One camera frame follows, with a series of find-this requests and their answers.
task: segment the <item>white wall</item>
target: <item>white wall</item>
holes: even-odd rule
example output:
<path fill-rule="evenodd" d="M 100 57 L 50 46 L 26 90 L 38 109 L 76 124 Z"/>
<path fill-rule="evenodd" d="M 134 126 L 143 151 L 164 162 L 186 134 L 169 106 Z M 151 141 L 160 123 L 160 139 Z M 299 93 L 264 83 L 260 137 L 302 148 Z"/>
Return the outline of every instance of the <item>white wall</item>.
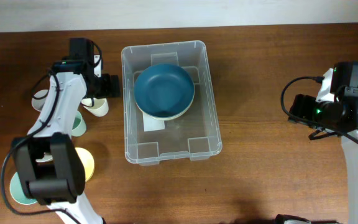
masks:
<path fill-rule="evenodd" d="M 0 32 L 358 22 L 358 0 L 0 0 Z"/>

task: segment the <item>white cup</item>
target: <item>white cup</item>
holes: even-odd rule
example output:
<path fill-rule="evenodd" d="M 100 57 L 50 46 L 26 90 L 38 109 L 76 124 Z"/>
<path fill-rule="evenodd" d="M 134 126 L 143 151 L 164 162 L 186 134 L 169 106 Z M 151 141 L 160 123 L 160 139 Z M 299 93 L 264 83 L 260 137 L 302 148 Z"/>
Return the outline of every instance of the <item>white cup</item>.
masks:
<path fill-rule="evenodd" d="M 109 104 L 107 103 L 107 99 L 96 99 L 93 98 L 94 105 L 92 106 L 92 99 L 87 98 L 81 100 L 82 104 L 84 104 L 84 108 L 91 112 L 93 115 L 101 117 L 109 112 Z"/>
<path fill-rule="evenodd" d="M 36 162 L 49 162 L 51 161 L 53 158 L 52 158 L 52 155 L 50 153 L 47 153 L 45 152 L 44 153 L 44 157 L 42 159 L 36 159 L 35 161 Z"/>
<path fill-rule="evenodd" d="M 80 112 L 77 111 L 75 115 L 73 130 L 71 131 L 71 135 L 75 137 L 80 137 L 86 131 L 86 124 Z"/>
<path fill-rule="evenodd" d="M 47 94 L 47 93 L 48 93 L 48 90 L 40 90 L 36 94 L 34 94 L 34 96 L 41 97 L 41 96 L 45 96 L 45 94 Z M 42 111 L 42 107 L 44 107 L 46 99 L 47 99 L 46 97 L 42 98 L 41 100 L 36 100 L 36 99 L 32 98 L 31 105 L 35 110 Z"/>

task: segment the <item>cable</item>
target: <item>cable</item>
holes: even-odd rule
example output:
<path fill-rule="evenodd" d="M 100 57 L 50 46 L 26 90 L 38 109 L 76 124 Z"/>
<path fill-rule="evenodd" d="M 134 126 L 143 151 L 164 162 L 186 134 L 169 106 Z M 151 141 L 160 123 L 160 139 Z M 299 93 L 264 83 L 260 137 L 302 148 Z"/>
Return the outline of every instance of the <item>cable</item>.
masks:
<path fill-rule="evenodd" d="M 50 77 L 50 74 L 47 73 L 46 75 L 44 75 L 40 80 L 37 81 L 37 83 L 31 88 L 31 96 L 32 98 L 36 99 L 36 100 L 41 100 L 41 99 L 44 99 L 45 97 L 47 97 L 48 93 L 49 93 L 49 90 L 47 91 L 47 93 L 44 95 L 44 96 L 41 96 L 41 97 L 36 97 L 35 96 L 35 89 L 38 87 L 38 85 L 42 82 L 42 80 L 46 79 Z"/>
<path fill-rule="evenodd" d="M 321 132 L 322 131 L 320 131 L 320 130 L 316 130 L 315 132 L 309 134 L 309 140 L 310 141 L 319 140 L 319 139 L 323 139 L 323 138 L 327 138 L 327 137 L 337 135 L 336 132 L 331 132 L 331 133 L 326 133 L 326 134 L 320 134 L 319 136 L 317 136 L 317 134 L 319 134 Z"/>
<path fill-rule="evenodd" d="M 93 45 L 96 47 L 96 49 L 99 52 L 99 60 L 96 63 L 93 63 L 93 67 L 95 68 L 102 61 L 102 50 L 100 50 L 99 46 L 95 42 L 92 41 L 92 43 L 93 43 Z"/>
<path fill-rule="evenodd" d="M 22 146 L 23 144 L 25 144 L 30 138 L 32 138 L 34 135 L 36 135 L 37 133 L 39 133 L 41 130 L 43 130 L 49 123 L 49 121 L 52 119 L 53 113 L 56 110 L 56 106 L 58 103 L 58 99 L 59 99 L 59 92 L 60 92 L 60 85 L 59 85 L 59 81 L 56 77 L 56 74 L 49 70 L 49 72 L 52 72 L 52 74 L 48 73 L 47 76 L 53 76 L 55 81 L 56 81 L 56 97 L 55 97 L 55 101 L 53 102 L 52 105 L 52 109 L 47 117 L 47 119 L 45 120 L 45 122 L 41 122 L 41 127 L 37 130 L 35 130 L 34 132 L 28 134 L 26 137 L 22 138 L 14 147 L 12 147 L 9 152 L 7 153 L 4 162 L 2 163 L 2 170 L 1 170 L 1 193 L 2 193 L 2 199 L 4 200 L 4 203 L 6 205 L 6 207 L 13 212 L 16 215 L 23 215 L 23 216 L 28 216 L 28 215 L 40 215 L 40 214 L 45 214 L 45 213 L 50 213 L 50 212 L 62 212 L 64 214 L 66 214 L 68 217 L 70 217 L 75 223 L 77 224 L 81 224 L 72 214 L 70 214 L 68 211 L 66 211 L 65 209 L 51 209 L 51 210 L 41 210 L 41 211 L 37 211 L 37 212 L 20 212 L 18 210 L 16 210 L 7 200 L 6 197 L 6 192 L 5 192 L 5 170 L 6 170 L 6 166 L 7 166 L 7 162 L 9 161 L 9 158 L 12 156 L 13 152 L 15 152 L 20 146 Z"/>
<path fill-rule="evenodd" d="M 288 89 L 288 87 L 292 84 L 292 83 L 295 83 L 296 81 L 298 80 L 303 80 L 303 79 L 311 79 L 311 80 L 314 80 L 318 83 L 321 83 L 321 80 L 323 80 L 323 77 L 299 77 L 299 78 L 296 78 L 292 81 L 290 81 L 283 89 L 282 93 L 281 93 L 281 97 L 280 97 L 280 102 L 281 102 L 281 109 L 284 111 L 284 113 L 286 113 L 289 117 L 291 117 L 292 119 L 296 120 L 296 121 L 302 121 L 308 125 L 315 125 L 315 126 L 319 126 L 319 127 L 322 127 L 324 129 L 329 129 L 329 130 L 332 130 L 334 132 L 336 132 L 338 135 L 341 135 L 341 136 L 344 136 L 344 137 L 347 137 L 349 140 L 353 141 L 354 143 L 356 143 L 358 145 L 358 139 L 356 139 L 355 137 L 351 136 L 350 134 L 347 134 L 346 132 L 344 131 L 341 131 L 341 130 L 338 130 L 334 127 L 331 127 L 331 126 L 328 126 L 328 125 L 325 125 L 325 124 L 321 124 L 321 123 L 318 123 L 318 122 L 315 122 L 315 121 L 310 121 L 308 119 L 303 119 L 303 118 L 300 118 L 298 116 L 295 116 L 294 114 L 291 114 L 290 112 L 287 111 L 287 109 L 285 109 L 285 105 L 284 105 L 284 94 L 285 94 L 285 91 Z"/>
<path fill-rule="evenodd" d="M 343 88 L 347 87 L 347 85 L 341 85 L 334 94 L 334 103 L 338 102 L 337 96 L 342 91 Z"/>

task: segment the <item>yellow cup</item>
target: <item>yellow cup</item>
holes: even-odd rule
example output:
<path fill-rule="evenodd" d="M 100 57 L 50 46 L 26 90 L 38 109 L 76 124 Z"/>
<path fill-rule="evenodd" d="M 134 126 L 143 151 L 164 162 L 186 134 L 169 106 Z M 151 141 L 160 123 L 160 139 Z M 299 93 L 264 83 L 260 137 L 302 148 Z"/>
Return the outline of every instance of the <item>yellow cup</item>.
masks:
<path fill-rule="evenodd" d="M 85 182 L 90 180 L 90 178 L 93 175 L 94 172 L 94 159 L 92 154 L 83 148 L 75 147 L 75 150 L 77 151 L 78 156 L 81 159 L 82 165 L 85 169 Z"/>

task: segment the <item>light blue cup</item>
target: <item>light blue cup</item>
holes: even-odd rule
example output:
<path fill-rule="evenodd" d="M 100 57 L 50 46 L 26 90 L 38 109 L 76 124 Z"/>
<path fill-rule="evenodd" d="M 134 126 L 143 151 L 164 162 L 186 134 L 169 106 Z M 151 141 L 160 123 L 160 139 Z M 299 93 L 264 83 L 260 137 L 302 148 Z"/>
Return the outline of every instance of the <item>light blue cup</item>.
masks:
<path fill-rule="evenodd" d="M 37 202 L 36 199 L 29 199 L 24 195 L 17 172 L 12 177 L 9 190 L 11 191 L 12 198 L 19 204 L 32 205 Z"/>

